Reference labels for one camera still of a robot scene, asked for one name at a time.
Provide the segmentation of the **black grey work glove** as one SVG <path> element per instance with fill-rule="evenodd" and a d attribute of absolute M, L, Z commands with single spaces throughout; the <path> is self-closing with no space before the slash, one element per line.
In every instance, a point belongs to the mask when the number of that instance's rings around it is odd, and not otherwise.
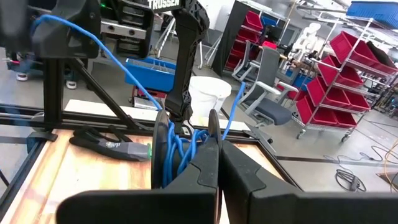
<path fill-rule="evenodd" d="M 70 144 L 79 146 L 103 156 L 124 161 L 148 161 L 152 157 L 150 144 L 141 144 L 132 141 L 115 126 L 110 125 L 108 131 L 115 138 L 102 134 L 91 126 L 83 126 L 73 132 L 69 139 Z"/>

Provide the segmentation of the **blue storage bin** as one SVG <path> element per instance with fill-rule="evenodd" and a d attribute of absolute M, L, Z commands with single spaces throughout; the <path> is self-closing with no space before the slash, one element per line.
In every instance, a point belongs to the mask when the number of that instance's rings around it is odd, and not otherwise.
<path fill-rule="evenodd" d="M 174 87 L 174 63 L 147 57 L 127 58 L 124 65 L 145 89 L 168 93 Z"/>
<path fill-rule="evenodd" d="M 398 20 L 398 0 L 352 0 L 346 15 Z"/>

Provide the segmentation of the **white bin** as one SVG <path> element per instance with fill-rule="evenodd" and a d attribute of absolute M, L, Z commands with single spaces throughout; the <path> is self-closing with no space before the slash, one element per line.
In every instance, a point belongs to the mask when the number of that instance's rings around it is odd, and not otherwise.
<path fill-rule="evenodd" d="M 232 86 L 219 78 L 191 77 L 188 91 L 191 96 L 190 106 L 193 116 L 208 117 L 212 109 L 218 113 L 225 99 L 230 96 L 231 90 Z"/>

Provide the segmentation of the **metal shelf with red bins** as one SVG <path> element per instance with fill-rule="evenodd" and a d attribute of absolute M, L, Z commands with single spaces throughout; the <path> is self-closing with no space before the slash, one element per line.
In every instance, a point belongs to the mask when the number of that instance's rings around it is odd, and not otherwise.
<path fill-rule="evenodd" d="M 346 141 L 360 119 L 382 98 L 398 78 L 398 68 L 392 61 L 382 63 L 367 42 L 374 34 L 398 40 L 398 30 L 373 18 L 345 16 L 332 20 L 337 27 L 346 25 L 360 30 L 355 36 L 346 31 L 336 37 L 327 37 L 324 44 L 332 53 L 310 61 L 318 68 L 313 80 L 306 85 L 307 95 L 296 102 L 297 114 L 293 120 L 301 126 L 296 138 L 309 130 L 344 132 Z"/>

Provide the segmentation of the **grey office chair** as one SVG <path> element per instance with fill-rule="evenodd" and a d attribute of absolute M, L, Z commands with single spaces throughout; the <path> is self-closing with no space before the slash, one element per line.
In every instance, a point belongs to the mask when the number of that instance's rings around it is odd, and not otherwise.
<path fill-rule="evenodd" d="M 239 100 L 239 107 L 256 120 L 256 127 L 273 124 L 280 126 L 292 119 L 292 112 L 281 105 L 281 102 L 268 98 L 269 95 L 284 97 L 288 92 L 299 90 L 283 81 L 277 80 L 280 53 L 275 49 L 262 47 L 261 61 L 251 62 L 257 69 L 257 77 Z"/>
<path fill-rule="evenodd" d="M 232 77 L 239 82 L 253 83 L 256 81 L 257 75 L 255 75 L 254 72 L 256 69 L 260 68 L 260 63 L 256 60 L 249 59 L 252 46 L 256 45 L 247 40 L 243 58 L 233 70 Z"/>

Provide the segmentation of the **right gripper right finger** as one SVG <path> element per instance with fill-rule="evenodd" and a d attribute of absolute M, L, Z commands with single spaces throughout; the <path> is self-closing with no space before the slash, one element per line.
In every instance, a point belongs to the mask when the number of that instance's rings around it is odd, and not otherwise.
<path fill-rule="evenodd" d="M 303 192 L 229 141 L 220 177 L 230 224 L 398 224 L 398 195 Z"/>

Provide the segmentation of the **black cord spool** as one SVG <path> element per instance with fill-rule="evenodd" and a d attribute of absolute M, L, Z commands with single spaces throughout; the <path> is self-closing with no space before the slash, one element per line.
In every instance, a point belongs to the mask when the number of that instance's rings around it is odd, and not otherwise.
<path fill-rule="evenodd" d="M 194 171 L 199 171 L 198 184 L 216 187 L 222 149 L 217 112 L 212 109 L 208 128 L 194 130 L 190 139 L 180 137 L 175 129 L 166 111 L 159 111 L 152 140 L 152 188 L 164 189 L 177 177 L 192 177 Z"/>

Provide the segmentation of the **black rack with red bins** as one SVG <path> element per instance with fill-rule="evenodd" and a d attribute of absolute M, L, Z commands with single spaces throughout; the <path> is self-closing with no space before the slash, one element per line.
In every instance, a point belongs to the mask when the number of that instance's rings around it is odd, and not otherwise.
<path fill-rule="evenodd" d="M 221 36 L 211 68 L 219 76 L 223 76 L 223 70 L 227 64 L 230 51 L 241 29 L 245 29 L 250 34 L 260 34 L 264 28 L 261 16 L 265 14 L 273 19 L 282 21 L 285 25 L 287 18 L 275 11 L 268 10 L 262 4 L 252 0 L 234 0 L 231 12 L 228 16 L 226 26 Z"/>

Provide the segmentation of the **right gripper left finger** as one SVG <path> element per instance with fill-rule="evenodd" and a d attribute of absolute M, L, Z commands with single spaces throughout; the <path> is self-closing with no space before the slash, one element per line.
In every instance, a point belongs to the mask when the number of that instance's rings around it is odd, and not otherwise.
<path fill-rule="evenodd" d="M 220 149 L 207 140 L 166 188 L 91 190 L 66 198 L 56 224 L 215 224 Z"/>

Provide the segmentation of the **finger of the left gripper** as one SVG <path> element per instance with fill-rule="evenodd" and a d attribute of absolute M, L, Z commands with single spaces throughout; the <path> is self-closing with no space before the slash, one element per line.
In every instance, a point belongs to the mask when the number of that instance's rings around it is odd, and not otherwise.
<path fill-rule="evenodd" d="M 101 13 L 98 0 L 57 0 L 50 13 L 75 24 L 96 37 L 101 32 Z M 32 34 L 34 53 L 42 58 L 95 58 L 99 47 L 95 41 L 66 25 L 50 19 L 47 14 L 34 23 Z"/>
<path fill-rule="evenodd" d="M 30 50 L 29 0 L 0 0 L 0 47 L 13 52 Z"/>

